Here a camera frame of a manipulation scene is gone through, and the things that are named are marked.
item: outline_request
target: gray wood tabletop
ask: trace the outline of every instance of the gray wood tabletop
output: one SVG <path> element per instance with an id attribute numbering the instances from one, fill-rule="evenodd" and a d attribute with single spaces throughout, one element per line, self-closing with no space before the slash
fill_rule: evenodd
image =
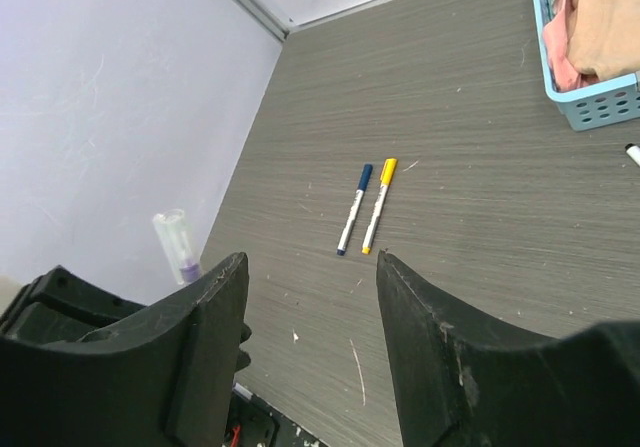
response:
<path id="1" fill-rule="evenodd" d="M 544 94 L 531 0 L 396 0 L 294 34 L 203 256 L 249 255 L 241 382 L 332 446 L 401 445 L 376 255 L 360 252 L 387 157 L 374 252 L 551 336 L 639 318 L 640 167 L 624 153 L 639 127 L 570 129 Z"/>

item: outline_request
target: pink cloth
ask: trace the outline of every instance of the pink cloth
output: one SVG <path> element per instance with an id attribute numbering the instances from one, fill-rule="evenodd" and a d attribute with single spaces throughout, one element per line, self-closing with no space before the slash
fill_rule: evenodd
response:
<path id="1" fill-rule="evenodd" d="M 556 86 L 560 92 L 567 92 L 589 85 L 567 58 L 567 18 L 573 12 L 571 0 L 555 0 L 553 10 L 556 15 L 544 26 L 542 38 L 547 46 L 547 60 Z"/>

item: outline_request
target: marker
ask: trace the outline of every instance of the marker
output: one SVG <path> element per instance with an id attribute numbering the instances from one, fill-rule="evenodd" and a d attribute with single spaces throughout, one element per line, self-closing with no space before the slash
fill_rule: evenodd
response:
<path id="1" fill-rule="evenodd" d="M 354 199 L 353 205 L 351 206 L 351 210 L 349 211 L 349 218 L 347 219 L 347 225 L 342 231 L 340 242 L 338 242 L 338 252 L 337 252 L 338 255 L 344 255 L 344 253 L 347 251 L 347 244 L 349 243 L 349 237 L 351 237 L 351 231 L 353 230 L 353 226 L 356 223 L 358 210 L 360 210 L 360 204 L 362 203 L 364 192 L 367 190 L 367 184 L 369 183 L 369 177 L 371 177 L 372 171 L 373 171 L 373 165 L 364 164 L 364 169 L 362 169 L 362 175 L 360 176 L 360 183 L 358 184 L 358 188 L 356 189 L 356 198 Z"/>
<path id="2" fill-rule="evenodd" d="M 373 208 L 373 216 L 371 217 L 371 223 L 367 228 L 367 233 L 364 236 L 364 242 L 362 243 L 362 253 L 370 254 L 371 245 L 373 244 L 373 236 L 376 233 L 378 227 L 378 221 L 380 220 L 380 214 L 382 214 L 382 206 L 384 205 L 384 199 L 389 191 L 389 184 L 393 178 L 393 172 L 396 170 L 396 164 L 398 159 L 387 159 L 384 161 L 384 167 L 382 168 L 382 174 L 380 175 L 380 192 L 378 193 L 378 199 L 376 205 Z"/>
<path id="3" fill-rule="evenodd" d="M 636 144 L 627 144 L 624 150 L 627 151 L 629 157 L 631 157 L 636 164 L 640 165 L 640 147 Z"/>

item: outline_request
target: basket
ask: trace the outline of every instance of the basket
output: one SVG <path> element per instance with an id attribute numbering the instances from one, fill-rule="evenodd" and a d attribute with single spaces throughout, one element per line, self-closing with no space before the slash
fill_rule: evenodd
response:
<path id="1" fill-rule="evenodd" d="M 571 92 L 558 92 L 547 62 L 542 28 L 553 18 L 550 0 L 533 0 L 544 88 L 575 131 L 595 129 L 640 117 L 640 72 Z"/>

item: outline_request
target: beige cloth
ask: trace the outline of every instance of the beige cloth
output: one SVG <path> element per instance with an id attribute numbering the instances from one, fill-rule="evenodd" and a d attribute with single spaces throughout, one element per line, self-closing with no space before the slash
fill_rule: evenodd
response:
<path id="1" fill-rule="evenodd" d="M 571 0 L 567 58 L 576 70 L 609 80 L 640 71 L 640 0 Z"/>

